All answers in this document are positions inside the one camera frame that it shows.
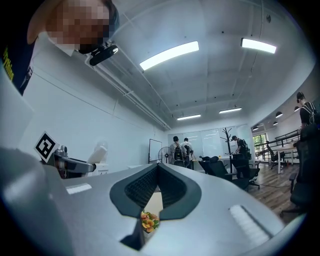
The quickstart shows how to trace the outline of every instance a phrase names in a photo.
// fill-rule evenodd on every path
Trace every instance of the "fluorescent ceiling light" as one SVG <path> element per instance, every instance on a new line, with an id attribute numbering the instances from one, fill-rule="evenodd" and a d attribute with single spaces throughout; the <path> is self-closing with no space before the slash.
<path id="1" fill-rule="evenodd" d="M 283 116 L 283 113 L 278 111 L 276 114 L 275 114 L 275 118 L 279 118 L 279 117 L 282 117 Z"/>
<path id="2" fill-rule="evenodd" d="M 180 120 L 185 120 L 185 119 L 190 119 L 190 118 L 199 118 L 201 117 L 200 114 L 196 114 L 196 115 L 191 115 L 191 116 L 186 116 L 186 117 L 180 117 L 180 118 L 177 118 L 178 121 Z"/>
<path id="3" fill-rule="evenodd" d="M 267 43 L 259 42 L 259 41 L 255 41 L 255 40 L 250 40 L 250 39 L 245 39 L 245 38 L 241 39 L 241 46 L 243 48 L 251 48 L 251 49 L 261 50 L 261 51 L 265 51 L 265 52 L 272 53 L 272 54 L 274 54 L 277 49 L 277 47 L 275 47 L 271 44 L 267 44 Z"/>
<path id="4" fill-rule="evenodd" d="M 219 114 L 228 113 L 228 112 L 233 112 L 233 111 L 239 111 L 239 110 L 242 110 L 242 107 L 237 107 L 237 108 L 231 108 L 231 109 L 221 110 L 221 111 L 219 112 Z"/>
<path id="5" fill-rule="evenodd" d="M 150 69 L 151 67 L 170 60 L 174 57 L 178 57 L 183 54 L 192 53 L 195 51 L 199 51 L 199 44 L 197 41 L 189 42 L 186 44 L 179 45 L 177 47 L 171 48 L 169 50 L 165 50 L 151 58 L 148 58 L 144 62 L 140 63 L 140 66 L 143 70 Z"/>

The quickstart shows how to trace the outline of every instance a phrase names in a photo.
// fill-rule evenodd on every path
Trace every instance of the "dark t-shirt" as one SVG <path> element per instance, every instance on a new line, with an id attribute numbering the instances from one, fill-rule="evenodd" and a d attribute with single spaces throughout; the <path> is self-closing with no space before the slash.
<path id="1" fill-rule="evenodd" d="M 243 141 L 243 139 L 238 139 L 237 140 L 237 144 L 238 144 L 238 147 L 241 146 L 240 150 L 239 150 L 239 153 L 240 154 L 243 154 L 243 155 L 246 155 L 247 151 L 246 151 L 246 146 L 245 146 L 245 143 Z"/>
<path id="2" fill-rule="evenodd" d="M 315 109 L 315 105 L 311 102 L 306 102 L 302 105 L 300 108 L 300 118 L 302 124 L 305 124 L 306 126 L 310 125 L 310 114 Z"/>
<path id="3" fill-rule="evenodd" d="M 35 47 L 35 42 L 28 44 L 27 33 L 29 22 L 45 0 L 19 1 L 18 6 L 16 1 L 5 1 L 5 6 L 2 10 L 13 11 L 10 14 L 10 20 L 7 20 L 1 34 L 1 60 L 4 70 L 8 77 L 20 92 L 21 95 L 28 85 L 32 75 L 30 69 L 30 61 Z"/>

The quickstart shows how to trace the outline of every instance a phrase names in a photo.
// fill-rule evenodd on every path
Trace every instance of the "office chair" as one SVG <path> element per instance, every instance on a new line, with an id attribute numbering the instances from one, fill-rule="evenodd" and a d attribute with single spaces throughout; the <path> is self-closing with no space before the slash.
<path id="1" fill-rule="evenodd" d="M 270 155 L 271 155 L 271 161 L 273 162 L 273 164 L 271 166 L 271 169 L 273 169 L 273 167 L 275 167 L 275 166 L 277 166 L 279 164 L 278 154 L 275 154 L 273 152 L 273 150 L 269 146 L 269 141 L 266 141 L 266 147 L 269 150 Z M 281 159 L 283 159 L 283 161 L 285 161 L 285 156 L 286 156 L 285 152 L 281 152 L 280 153 L 280 164 L 281 164 Z"/>
<path id="2" fill-rule="evenodd" d="M 226 167 L 221 161 L 219 161 L 217 156 L 212 157 L 210 161 L 200 161 L 199 163 L 204 169 L 205 173 L 227 180 L 243 190 L 248 190 L 249 179 L 233 179 L 233 176 L 237 175 L 237 173 L 228 173 Z"/>
<path id="3" fill-rule="evenodd" d="M 241 173 L 244 178 L 249 179 L 249 185 L 258 187 L 260 189 L 260 185 L 256 183 L 258 173 L 260 171 L 259 164 L 260 161 L 257 163 L 256 168 L 249 167 L 249 160 L 248 159 L 232 159 L 231 163 L 236 168 L 237 171 L 237 178 L 241 178 Z"/>
<path id="4" fill-rule="evenodd" d="M 296 149 L 299 157 L 299 172 L 292 173 L 289 177 L 291 181 L 291 197 L 290 201 L 296 205 L 296 208 L 282 210 L 280 217 L 284 213 L 298 213 L 307 212 L 314 206 L 316 196 L 316 189 L 319 178 L 318 172 L 318 158 L 320 154 L 320 134 L 316 133 L 316 127 L 306 127 L 301 130 L 301 141 L 296 143 Z"/>

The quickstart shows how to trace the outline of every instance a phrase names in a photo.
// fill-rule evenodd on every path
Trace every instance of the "flower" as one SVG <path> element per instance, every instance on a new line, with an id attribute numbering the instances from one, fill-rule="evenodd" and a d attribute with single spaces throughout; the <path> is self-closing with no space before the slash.
<path id="1" fill-rule="evenodd" d="M 153 227 L 153 225 L 155 225 L 155 223 L 151 220 L 151 219 L 148 219 L 146 221 L 146 223 L 142 223 L 142 226 L 146 229 L 147 232 L 152 232 L 155 230 L 155 228 Z"/>
<path id="2" fill-rule="evenodd" d="M 151 213 L 151 217 L 150 217 L 152 220 L 159 220 L 159 218 L 158 218 L 158 216 L 157 215 L 155 215 L 155 214 L 152 214 Z"/>
<path id="3" fill-rule="evenodd" d="M 143 221 L 147 221 L 147 220 L 149 220 L 149 216 L 148 216 L 148 214 L 147 214 L 147 213 L 142 212 L 142 213 L 141 213 L 141 219 L 142 219 Z"/>

